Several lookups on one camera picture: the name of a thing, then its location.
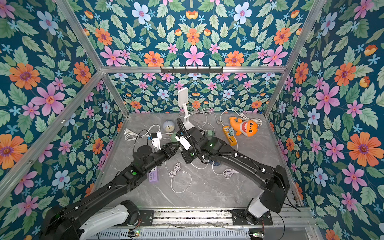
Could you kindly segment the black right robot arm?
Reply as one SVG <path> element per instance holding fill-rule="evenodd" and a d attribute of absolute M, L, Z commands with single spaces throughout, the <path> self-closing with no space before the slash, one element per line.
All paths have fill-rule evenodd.
<path fill-rule="evenodd" d="M 256 183 L 263 191 L 250 201 L 247 213 L 260 218 L 268 211 L 281 212 L 290 189 L 284 167 L 259 163 L 217 137 L 209 139 L 195 127 L 187 129 L 180 118 L 177 118 L 176 122 L 180 129 L 176 139 L 184 148 L 182 157 L 187 164 L 199 159 L 203 164 L 215 162 L 236 170 Z"/>

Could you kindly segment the dark blue meat grinder front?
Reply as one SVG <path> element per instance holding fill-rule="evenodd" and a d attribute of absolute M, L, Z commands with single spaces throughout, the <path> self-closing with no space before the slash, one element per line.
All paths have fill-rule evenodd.
<path fill-rule="evenodd" d="M 219 162 L 214 162 L 214 161 L 210 161 L 209 163 L 210 163 L 212 166 L 215 166 L 215 167 L 221 165 L 221 163 L 219 163 Z"/>

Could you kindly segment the green USB charger adapter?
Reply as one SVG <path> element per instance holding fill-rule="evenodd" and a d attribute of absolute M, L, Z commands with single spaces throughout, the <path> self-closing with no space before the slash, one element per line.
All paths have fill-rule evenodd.
<path fill-rule="evenodd" d="M 207 136 L 210 137 L 210 138 L 212 138 L 212 137 L 215 136 L 215 132 L 214 132 L 213 130 L 208 130 L 208 131 L 207 131 Z"/>

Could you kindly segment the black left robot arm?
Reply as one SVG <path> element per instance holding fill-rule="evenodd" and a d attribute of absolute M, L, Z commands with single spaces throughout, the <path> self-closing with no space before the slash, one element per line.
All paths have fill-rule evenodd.
<path fill-rule="evenodd" d="M 127 194 L 147 179 L 155 167 L 171 159 L 180 143 L 166 143 L 156 152 L 142 146 L 133 154 L 134 161 L 109 183 L 74 204 L 51 208 L 44 219 L 41 240 L 79 240 L 85 235 L 81 227 L 98 211 L 118 197 Z"/>

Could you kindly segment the teal USB charger adapter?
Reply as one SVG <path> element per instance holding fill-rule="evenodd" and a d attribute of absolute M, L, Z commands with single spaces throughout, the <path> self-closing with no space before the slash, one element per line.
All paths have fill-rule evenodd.
<path fill-rule="evenodd" d="M 233 128 L 229 128 L 229 134 L 230 136 L 233 136 L 235 134 L 235 131 Z"/>

